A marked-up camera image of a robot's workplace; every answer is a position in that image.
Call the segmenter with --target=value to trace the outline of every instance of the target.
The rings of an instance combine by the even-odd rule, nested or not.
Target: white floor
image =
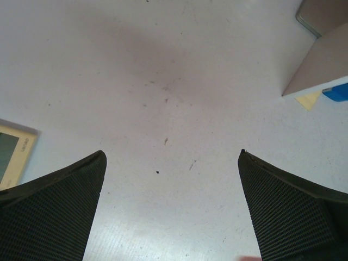
[[[348,192],[348,103],[280,98],[315,40],[299,4],[0,2],[0,119],[41,131],[21,183],[108,156],[85,260],[259,255],[242,148]]]

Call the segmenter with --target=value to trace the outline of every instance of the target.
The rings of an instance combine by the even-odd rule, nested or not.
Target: electronic device
[[[17,185],[37,134],[0,125],[0,190]]]

